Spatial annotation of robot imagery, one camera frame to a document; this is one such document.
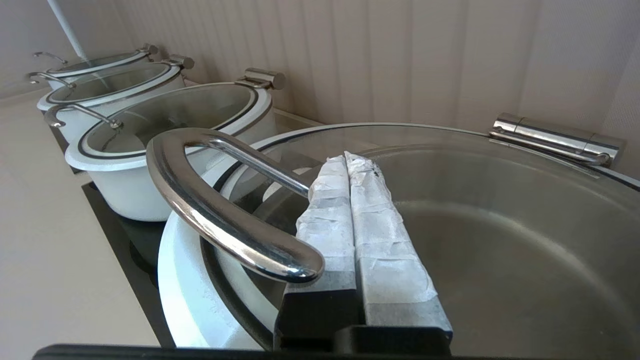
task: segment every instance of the pot lid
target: pot lid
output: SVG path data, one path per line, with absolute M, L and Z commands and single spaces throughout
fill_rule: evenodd
M 233 83 L 174 90 L 110 116 L 122 123 L 117 129 L 98 123 L 80 140 L 81 150 L 100 158 L 142 156 L 149 140 L 159 133 L 180 127 L 225 127 L 246 115 L 257 100 L 256 90 Z
M 58 69 L 49 69 L 47 73 L 56 78 L 64 78 L 66 76 L 80 76 L 89 74 L 94 71 L 108 69 L 114 66 L 125 65 L 130 62 L 142 59 L 147 55 L 144 51 L 132 51 L 117 55 L 105 56 L 101 58 L 80 61 L 71 65 L 66 65 Z
M 66 104 L 100 99 L 149 83 L 170 69 L 165 63 L 137 63 L 92 72 L 75 80 L 74 88 L 63 86 L 51 92 L 47 101 Z
M 117 55 L 111 55 L 111 56 L 105 56 L 103 58 L 97 58 L 97 59 L 92 59 L 92 60 L 86 60 L 86 61 L 81 61 L 79 63 L 74 63 L 71 65 L 67 65 L 55 70 L 49 70 L 48 72 L 50 74 L 60 74 L 62 72 L 72 72 L 72 71 L 78 71 L 78 70 L 86 70 L 86 69 L 90 69 L 93 67 L 98 67 L 98 66 L 103 66 L 103 65 L 107 65 L 110 63 L 114 63 L 114 62 L 118 62 L 120 60 L 124 60 L 126 58 L 130 58 L 131 56 L 137 54 L 138 52 L 131 52 L 131 53 L 124 53 L 124 54 L 117 54 Z
M 634 276 L 640 193 L 614 173 L 479 133 L 408 124 L 309 129 L 259 148 L 282 168 L 301 169 L 309 182 L 327 157 L 345 150 L 380 166 L 452 320 L 454 354 L 622 358 L 640 352 L 630 326 L 640 313 L 640 293 L 632 290 L 640 284 Z M 290 234 L 308 206 L 235 161 L 221 162 L 203 178 L 235 205 Z M 252 313 L 269 328 L 283 284 L 243 270 L 203 242 L 205 264 L 213 258 L 222 266 L 209 268 L 212 280 L 240 296 L 223 299 L 235 307 L 231 312 Z M 252 307 L 257 301 L 243 297 L 255 294 L 247 287 L 272 306 Z M 562 341 L 531 336 L 549 329 Z

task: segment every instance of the paneled wall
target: paneled wall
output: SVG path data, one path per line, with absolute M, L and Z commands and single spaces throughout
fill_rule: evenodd
M 620 169 L 640 176 L 637 0 L 111 1 L 195 81 L 279 70 L 276 107 L 327 124 L 486 131 L 510 111 L 629 139 Z
M 60 63 L 34 58 L 49 51 L 64 58 L 76 54 L 45 0 L 0 0 L 0 99 L 48 86 L 23 80 L 27 72 L 45 70 Z

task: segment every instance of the white paper wrapping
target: white paper wrapping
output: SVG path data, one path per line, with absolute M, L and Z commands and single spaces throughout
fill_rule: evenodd
M 313 284 L 288 284 L 286 292 L 355 289 L 349 175 L 343 156 L 327 159 L 320 169 L 296 228 L 296 237 L 324 256 L 324 274 Z
M 380 168 L 345 152 L 356 267 L 367 325 L 451 331 L 438 293 L 391 200 Z

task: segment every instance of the white pipe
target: white pipe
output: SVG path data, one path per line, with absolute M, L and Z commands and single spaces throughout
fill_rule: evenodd
M 47 2 L 49 2 L 49 6 L 51 7 L 51 10 L 53 10 L 53 14 L 56 16 L 56 18 L 58 18 L 58 22 L 60 23 L 60 26 L 62 26 L 62 30 L 65 32 L 67 39 L 69 39 L 71 46 L 74 47 L 76 54 L 80 56 L 84 61 L 87 61 L 88 58 L 84 53 L 84 49 L 80 45 L 80 41 L 78 41 L 78 38 L 71 28 L 71 25 L 69 25 L 64 12 L 60 8 L 60 4 L 58 4 L 58 0 L 47 0 Z

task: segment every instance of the pot handle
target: pot handle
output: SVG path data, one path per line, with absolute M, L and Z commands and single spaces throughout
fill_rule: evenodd
M 117 121 L 117 120 L 113 120 L 113 119 L 109 119 L 106 116 L 104 116 L 103 114 L 97 113 L 85 106 L 82 106 L 80 104 L 74 104 L 74 103 L 70 103 L 70 104 L 60 104 L 60 105 L 56 105 L 56 106 L 52 106 L 50 107 L 45 113 L 44 113 L 44 120 L 46 121 L 46 123 L 51 126 L 51 127 L 63 127 L 65 125 L 67 125 L 66 122 L 58 119 L 58 117 L 56 116 L 58 114 L 58 111 L 62 110 L 62 109 L 76 109 L 78 111 L 81 111 L 87 115 L 91 115 L 93 117 L 95 117 L 96 119 L 100 120 L 100 121 L 104 121 L 107 124 L 109 124 L 111 126 L 112 129 L 117 129 L 118 127 L 120 127 L 122 125 L 121 122 Z
M 145 42 L 144 45 L 142 45 L 142 47 L 138 49 L 138 51 L 141 53 L 146 53 L 147 55 L 153 55 L 157 54 L 158 46 Z
M 68 63 L 67 60 L 64 60 L 63 58 L 61 58 L 59 56 L 56 56 L 56 55 L 53 55 L 52 53 L 48 53 L 46 51 L 38 51 L 37 53 L 33 53 L 33 57 L 34 58 L 39 58 L 39 57 L 41 57 L 43 55 L 60 61 L 62 63 L 62 65 L 66 65 Z
M 182 69 L 192 69 L 195 66 L 195 61 L 189 56 L 183 56 L 178 54 L 171 54 L 169 58 L 162 61 L 163 63 L 171 66 L 179 66 Z
M 194 127 L 174 129 L 151 139 L 147 166 L 162 196 L 184 221 L 208 242 L 263 276 L 300 283 L 314 281 L 322 274 L 324 259 L 316 249 L 213 190 L 191 168 L 185 146 L 223 151 L 301 196 L 308 193 L 308 186 L 296 174 L 233 136 Z
M 34 80 L 32 79 L 33 76 L 40 76 L 41 78 L 47 79 L 47 80 L 51 80 L 51 81 L 57 81 L 63 85 L 65 85 L 66 87 L 73 89 L 76 87 L 76 83 L 68 83 L 62 79 L 58 79 L 55 78 L 49 74 L 47 74 L 46 72 L 41 72 L 41 71 L 35 71 L 35 72 L 29 72 L 27 74 L 24 75 L 24 80 L 27 81 L 30 84 L 39 84 L 40 82 L 38 80 Z

